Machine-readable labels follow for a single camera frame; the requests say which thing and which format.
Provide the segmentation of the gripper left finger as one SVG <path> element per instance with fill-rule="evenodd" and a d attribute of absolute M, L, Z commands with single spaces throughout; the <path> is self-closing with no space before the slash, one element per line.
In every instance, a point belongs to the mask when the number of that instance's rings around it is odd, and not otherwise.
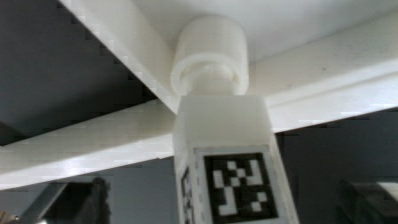
<path fill-rule="evenodd" d="M 11 224 L 111 224 L 109 183 L 56 182 Z"/>

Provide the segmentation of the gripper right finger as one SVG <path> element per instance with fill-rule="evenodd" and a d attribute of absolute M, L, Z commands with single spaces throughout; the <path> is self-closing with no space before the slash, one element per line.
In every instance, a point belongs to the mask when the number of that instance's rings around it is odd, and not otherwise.
<path fill-rule="evenodd" d="M 398 182 L 340 182 L 336 224 L 398 224 Z"/>

